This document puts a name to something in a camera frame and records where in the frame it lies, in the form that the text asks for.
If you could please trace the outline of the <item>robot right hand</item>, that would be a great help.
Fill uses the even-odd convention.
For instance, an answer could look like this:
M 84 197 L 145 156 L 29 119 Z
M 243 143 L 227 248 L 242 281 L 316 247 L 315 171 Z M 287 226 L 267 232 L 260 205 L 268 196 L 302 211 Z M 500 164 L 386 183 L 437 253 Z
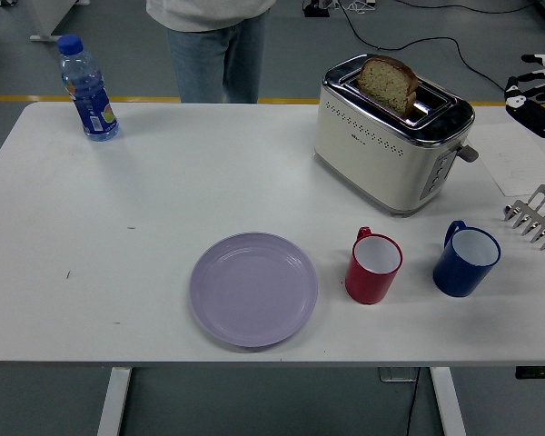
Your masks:
M 521 61 L 539 64 L 541 69 L 508 79 L 505 109 L 519 124 L 545 138 L 545 54 L 523 54 Z

